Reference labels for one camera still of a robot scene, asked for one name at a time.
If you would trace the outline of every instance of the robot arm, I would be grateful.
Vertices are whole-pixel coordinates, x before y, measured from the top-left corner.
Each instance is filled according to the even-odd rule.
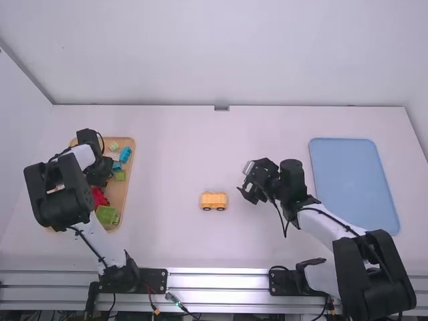
[[[238,189],[245,199],[254,205],[270,201],[275,207],[278,200],[288,223],[313,235],[334,254],[334,262],[317,258],[296,264],[302,294],[309,288],[340,298],[344,315],[353,320],[374,320],[416,306],[392,237],[381,229],[353,226],[329,212],[307,193],[300,161],[283,160],[278,167],[268,158],[253,160],[243,174],[246,178]]]
[[[139,280],[138,267],[108,238],[95,215],[90,189],[90,184],[106,186],[112,159],[102,156],[94,130],[80,130],[77,137],[77,146],[65,149],[47,163],[24,169],[34,216],[44,227],[80,236],[96,256],[102,284],[121,292],[132,290]]]

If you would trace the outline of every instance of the wooden tray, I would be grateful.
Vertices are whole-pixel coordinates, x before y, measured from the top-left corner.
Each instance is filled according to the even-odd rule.
[[[126,164],[122,164],[122,169],[126,172],[126,180],[116,181],[114,177],[109,179],[104,192],[104,196],[110,201],[110,206],[113,206],[116,209],[117,215],[119,216],[119,223],[117,225],[103,225],[107,232],[113,232],[120,227],[123,219],[126,193],[128,190],[129,178],[131,176],[132,160],[134,159],[135,141],[130,137],[103,137],[103,139],[106,144],[104,155],[110,152],[109,147],[113,142],[118,143],[119,151],[121,151],[125,146],[129,146],[132,151],[131,156],[129,157]],[[77,138],[74,138],[70,142],[70,146],[76,145],[77,143]]]

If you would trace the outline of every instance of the white table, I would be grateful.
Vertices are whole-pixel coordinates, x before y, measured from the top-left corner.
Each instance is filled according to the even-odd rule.
[[[224,273],[237,277],[234,282],[239,286],[230,282],[232,288],[241,289],[235,294],[221,282],[202,281],[208,280],[203,276],[199,276],[198,282],[180,279],[179,286],[169,284],[176,291],[187,289],[182,295],[189,304],[195,304],[194,311],[205,311],[210,303],[220,308],[222,302],[226,304],[224,310],[247,304],[238,309],[246,312],[255,312],[263,304],[267,304],[269,311],[320,310],[320,298],[299,299],[303,308],[296,308],[294,299],[298,298],[271,298],[265,290],[263,274],[274,264],[292,268],[295,263],[313,257],[329,259],[331,253],[313,237],[293,227],[284,240],[272,205],[253,206],[235,187],[243,182],[241,170],[248,160],[266,156],[279,163],[296,158],[304,163],[306,184],[315,195],[308,143],[321,136],[369,138],[376,144],[401,220],[401,232],[394,237],[396,246],[409,274],[418,277],[414,284],[420,290],[428,290],[428,279],[424,277],[428,276],[428,253],[423,249],[428,244],[428,165],[404,108],[231,106],[229,112],[215,112],[213,106],[56,106],[34,162],[46,161],[64,149],[82,128],[96,129],[104,136],[130,136],[136,141],[124,221],[118,231],[110,234],[114,242],[126,248],[138,265],[170,267],[171,271],[180,272],[177,277],[195,277],[201,272],[214,273],[210,280],[220,280],[212,278],[224,278]],[[228,210],[200,210],[199,195],[206,190],[227,192]],[[24,187],[0,251],[0,269],[8,271],[3,272],[3,279],[11,280],[11,285],[18,282],[24,286],[27,282],[44,286],[54,282],[57,286],[82,287],[69,289],[67,297],[58,297],[61,294],[56,291],[44,292],[43,297],[36,295],[36,290],[24,294],[8,289],[16,291],[11,296],[7,295],[12,292],[5,292],[7,299],[3,299],[0,308],[14,307],[13,302],[18,299],[20,304],[32,301],[27,306],[45,302],[52,308],[51,301],[58,298],[62,304],[71,300],[82,308],[85,285],[89,279],[96,279],[92,254],[80,240],[46,231],[36,223]],[[23,275],[19,270],[38,270],[38,278],[33,272]],[[44,274],[52,270],[59,273],[58,280],[52,281],[51,274]],[[18,279],[16,273],[19,278],[27,276],[27,281],[11,279],[12,274]],[[239,281],[245,277],[242,273],[253,274],[255,279]],[[259,282],[250,288],[259,289],[263,299],[258,300],[261,297],[246,290],[247,282],[253,286]],[[195,287],[222,289],[224,293],[192,294],[188,288]],[[101,308],[108,308],[110,298],[103,300]],[[312,307],[307,306],[308,300],[315,300],[310,303]],[[150,310],[141,302],[147,302],[146,296],[127,295],[118,300],[118,309]],[[201,308],[203,302],[207,303],[205,309]],[[418,306],[428,307],[428,296],[418,294]]]

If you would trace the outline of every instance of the red block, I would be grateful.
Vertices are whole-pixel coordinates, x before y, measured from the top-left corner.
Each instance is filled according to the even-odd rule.
[[[91,187],[91,193],[94,197],[95,202],[95,210],[98,208],[98,206],[109,206],[110,202],[105,198],[104,194],[102,193],[101,189],[98,187]]]

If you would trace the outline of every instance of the green block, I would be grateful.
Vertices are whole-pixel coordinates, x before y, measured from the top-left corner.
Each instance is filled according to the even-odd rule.
[[[121,171],[114,172],[114,178],[117,181],[125,181],[126,180],[126,173],[125,173],[125,171],[121,170]]]
[[[114,152],[115,150],[117,150],[119,148],[119,145],[117,142],[112,142],[112,144],[110,145],[110,150],[112,152]]]
[[[111,206],[100,205],[95,214],[102,225],[111,225],[116,218],[116,209]]]

